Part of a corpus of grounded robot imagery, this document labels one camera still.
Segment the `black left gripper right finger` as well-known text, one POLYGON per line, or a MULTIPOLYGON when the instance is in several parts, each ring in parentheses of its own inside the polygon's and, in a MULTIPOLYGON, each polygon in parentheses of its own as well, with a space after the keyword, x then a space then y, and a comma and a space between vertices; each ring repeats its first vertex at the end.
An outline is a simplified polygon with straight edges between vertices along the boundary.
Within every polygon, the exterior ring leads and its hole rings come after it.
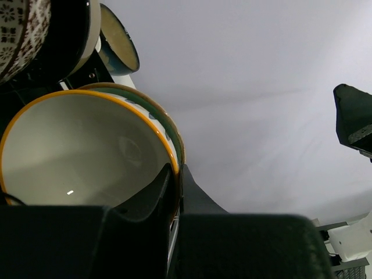
POLYGON ((170 278, 333 278, 313 223, 292 214, 237 214, 221 208, 187 165, 170 278))

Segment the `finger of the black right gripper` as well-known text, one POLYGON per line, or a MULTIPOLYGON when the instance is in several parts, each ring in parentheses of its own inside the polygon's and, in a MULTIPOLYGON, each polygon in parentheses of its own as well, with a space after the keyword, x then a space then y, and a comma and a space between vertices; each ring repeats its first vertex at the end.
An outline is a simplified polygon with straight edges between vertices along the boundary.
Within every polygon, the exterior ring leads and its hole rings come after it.
POLYGON ((371 159, 371 94, 340 84, 333 96, 339 143, 371 159))

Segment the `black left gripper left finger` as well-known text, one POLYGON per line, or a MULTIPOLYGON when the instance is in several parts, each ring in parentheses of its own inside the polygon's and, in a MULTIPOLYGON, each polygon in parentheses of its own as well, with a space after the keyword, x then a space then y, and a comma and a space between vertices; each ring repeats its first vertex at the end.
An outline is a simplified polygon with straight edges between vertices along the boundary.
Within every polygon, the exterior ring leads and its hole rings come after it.
POLYGON ((171 167, 124 205, 1 206, 2 278, 165 278, 171 167))

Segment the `white bowl patterned rim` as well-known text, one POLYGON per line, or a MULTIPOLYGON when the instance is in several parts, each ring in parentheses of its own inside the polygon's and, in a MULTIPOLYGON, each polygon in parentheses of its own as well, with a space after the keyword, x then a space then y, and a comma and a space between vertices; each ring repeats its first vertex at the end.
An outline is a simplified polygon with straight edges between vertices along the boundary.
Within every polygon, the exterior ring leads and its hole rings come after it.
POLYGON ((180 163, 165 128, 120 95, 58 91, 20 109, 1 138, 1 190, 28 205, 115 207, 180 163))

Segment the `pale green bowl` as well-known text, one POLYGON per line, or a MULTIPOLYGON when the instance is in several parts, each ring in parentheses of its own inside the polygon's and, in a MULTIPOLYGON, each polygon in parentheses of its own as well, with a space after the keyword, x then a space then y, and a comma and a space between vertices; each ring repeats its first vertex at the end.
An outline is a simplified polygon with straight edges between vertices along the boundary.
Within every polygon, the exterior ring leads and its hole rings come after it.
POLYGON ((153 99, 146 94, 133 89, 126 85, 116 83, 92 83, 84 85, 80 90, 93 90, 100 92, 108 92, 115 95, 120 95, 130 101, 146 109, 156 120, 158 120, 165 128, 167 135, 170 136, 180 164, 184 164, 186 160, 185 145, 183 138, 170 115, 153 99))

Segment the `brown bowl cream inside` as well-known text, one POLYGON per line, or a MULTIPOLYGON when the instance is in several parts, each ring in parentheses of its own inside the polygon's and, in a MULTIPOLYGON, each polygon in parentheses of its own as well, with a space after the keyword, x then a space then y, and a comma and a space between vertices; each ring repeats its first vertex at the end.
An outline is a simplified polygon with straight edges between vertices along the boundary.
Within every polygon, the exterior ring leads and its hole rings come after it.
POLYGON ((125 76, 140 69, 135 45, 119 18, 106 5, 101 6, 101 50, 98 52, 108 72, 125 76))

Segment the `black bowl tan outside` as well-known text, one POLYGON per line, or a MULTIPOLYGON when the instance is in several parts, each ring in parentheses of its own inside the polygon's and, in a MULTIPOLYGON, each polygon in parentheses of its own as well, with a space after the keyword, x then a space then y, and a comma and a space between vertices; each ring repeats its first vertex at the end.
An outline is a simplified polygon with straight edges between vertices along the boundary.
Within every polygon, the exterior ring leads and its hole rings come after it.
POLYGON ((52 1, 41 51, 46 79, 60 81, 81 68, 93 53, 100 30, 99 1, 52 1))

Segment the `red lattice patterned bowl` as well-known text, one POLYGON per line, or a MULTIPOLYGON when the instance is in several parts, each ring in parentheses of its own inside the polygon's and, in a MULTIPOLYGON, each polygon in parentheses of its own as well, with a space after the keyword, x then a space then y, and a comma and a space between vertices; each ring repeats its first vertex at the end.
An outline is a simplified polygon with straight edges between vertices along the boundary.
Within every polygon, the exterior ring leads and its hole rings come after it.
POLYGON ((50 21, 49 0, 1 1, 1 84, 11 80, 37 56, 50 21))

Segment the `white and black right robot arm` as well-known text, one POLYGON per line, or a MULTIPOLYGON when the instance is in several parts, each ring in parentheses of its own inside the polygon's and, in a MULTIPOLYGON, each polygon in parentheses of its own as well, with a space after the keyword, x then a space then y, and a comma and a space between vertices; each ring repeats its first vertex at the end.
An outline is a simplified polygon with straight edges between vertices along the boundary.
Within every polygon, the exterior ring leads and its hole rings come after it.
MULTIPOLYGON (((335 130, 339 143, 371 159, 371 94, 353 86, 340 84, 333 90, 336 108, 335 130)), ((329 242, 329 253, 336 275, 369 265, 371 254, 371 213, 349 225, 346 222, 320 226, 323 241, 329 242)))

